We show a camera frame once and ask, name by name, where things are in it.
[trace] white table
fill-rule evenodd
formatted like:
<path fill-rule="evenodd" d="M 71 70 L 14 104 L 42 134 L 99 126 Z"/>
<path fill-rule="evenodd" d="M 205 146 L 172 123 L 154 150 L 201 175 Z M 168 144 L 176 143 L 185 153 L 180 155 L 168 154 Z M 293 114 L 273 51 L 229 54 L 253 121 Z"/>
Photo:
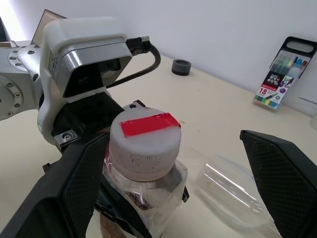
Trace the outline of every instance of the white table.
<path fill-rule="evenodd" d="M 135 57 L 123 76 L 152 61 L 150 55 Z M 283 106 L 276 113 L 266 111 L 252 104 L 253 93 L 195 69 L 187 77 L 174 75 L 171 65 L 172 60 L 162 57 L 154 72 L 110 89 L 122 106 L 139 99 L 148 107 L 170 112 L 182 124 L 178 159 L 189 169 L 191 197 L 177 209 L 163 238 L 248 237 L 221 222 L 192 192 L 191 184 L 204 160 L 220 154 L 249 168 L 239 139 L 240 130 L 249 129 L 294 142 L 316 163 L 317 133 L 309 126 L 310 118 L 300 112 Z M 60 158 L 39 133 L 36 117 L 36 111 L 29 111 L 0 123 L 0 230 L 44 174 L 42 165 Z M 87 237 L 101 238 L 97 213 Z"/>

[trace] plastic bottle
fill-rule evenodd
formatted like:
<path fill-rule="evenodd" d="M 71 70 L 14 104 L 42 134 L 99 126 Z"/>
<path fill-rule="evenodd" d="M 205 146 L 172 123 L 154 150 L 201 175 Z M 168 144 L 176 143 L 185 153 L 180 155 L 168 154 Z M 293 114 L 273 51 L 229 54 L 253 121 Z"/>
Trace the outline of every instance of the plastic bottle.
<path fill-rule="evenodd" d="M 110 129 L 104 175 L 138 212 L 153 238 L 159 238 L 181 204 L 187 168 L 176 160 L 181 141 L 178 126 L 125 137 L 121 122 L 162 112 L 133 108 L 119 114 Z"/>
<path fill-rule="evenodd" d="M 263 203 L 252 172 L 217 155 L 206 161 L 196 179 L 199 196 L 228 226 L 241 230 L 270 226 L 272 217 Z"/>

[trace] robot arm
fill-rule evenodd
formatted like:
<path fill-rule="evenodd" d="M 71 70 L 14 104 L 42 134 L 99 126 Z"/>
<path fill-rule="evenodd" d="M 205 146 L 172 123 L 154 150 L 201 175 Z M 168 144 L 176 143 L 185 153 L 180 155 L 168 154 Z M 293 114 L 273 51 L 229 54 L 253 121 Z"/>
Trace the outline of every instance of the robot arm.
<path fill-rule="evenodd" d="M 3 59 L 0 72 L 0 120 L 37 109 L 40 132 L 57 146 L 54 122 L 64 105 L 108 94 L 106 87 L 144 75 L 160 63 L 148 37 L 127 40 L 109 17 L 55 20 L 45 27 L 41 45 L 2 50 L 8 60 Z M 147 52 L 155 56 L 152 66 L 115 82 L 133 56 Z"/>

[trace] bolt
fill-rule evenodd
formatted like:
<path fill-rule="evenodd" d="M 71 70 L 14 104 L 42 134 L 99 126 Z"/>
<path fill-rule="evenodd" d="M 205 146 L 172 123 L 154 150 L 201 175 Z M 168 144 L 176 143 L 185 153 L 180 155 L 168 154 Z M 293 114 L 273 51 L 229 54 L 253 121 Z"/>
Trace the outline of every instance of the bolt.
<path fill-rule="evenodd" d="M 64 140 L 68 141 L 71 138 L 73 138 L 73 135 L 70 134 L 70 133 L 65 133 L 62 137 L 63 137 Z"/>

